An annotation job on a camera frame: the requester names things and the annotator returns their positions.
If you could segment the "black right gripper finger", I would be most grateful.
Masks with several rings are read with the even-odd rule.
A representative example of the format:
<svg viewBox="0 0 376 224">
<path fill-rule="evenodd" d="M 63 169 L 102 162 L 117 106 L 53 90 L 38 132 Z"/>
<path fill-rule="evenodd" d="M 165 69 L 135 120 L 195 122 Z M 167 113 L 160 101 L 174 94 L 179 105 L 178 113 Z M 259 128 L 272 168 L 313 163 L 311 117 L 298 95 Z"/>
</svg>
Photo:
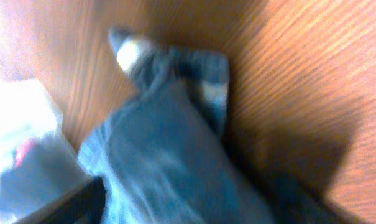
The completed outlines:
<svg viewBox="0 0 376 224">
<path fill-rule="evenodd" d="M 95 177 L 16 223 L 101 223 L 105 203 L 103 179 Z"/>
</svg>

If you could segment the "small blue cloth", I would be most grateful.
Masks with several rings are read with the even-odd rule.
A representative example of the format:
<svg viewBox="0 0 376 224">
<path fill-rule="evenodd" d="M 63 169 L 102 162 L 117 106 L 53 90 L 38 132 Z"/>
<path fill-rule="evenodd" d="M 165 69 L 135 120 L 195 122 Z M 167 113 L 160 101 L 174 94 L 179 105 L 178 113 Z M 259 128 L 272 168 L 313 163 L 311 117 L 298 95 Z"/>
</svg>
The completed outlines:
<svg viewBox="0 0 376 224">
<path fill-rule="evenodd" d="M 137 94 L 82 142 L 78 162 L 106 188 L 102 223 L 274 223 L 221 137 L 229 63 L 115 27 L 109 43 Z"/>
</svg>

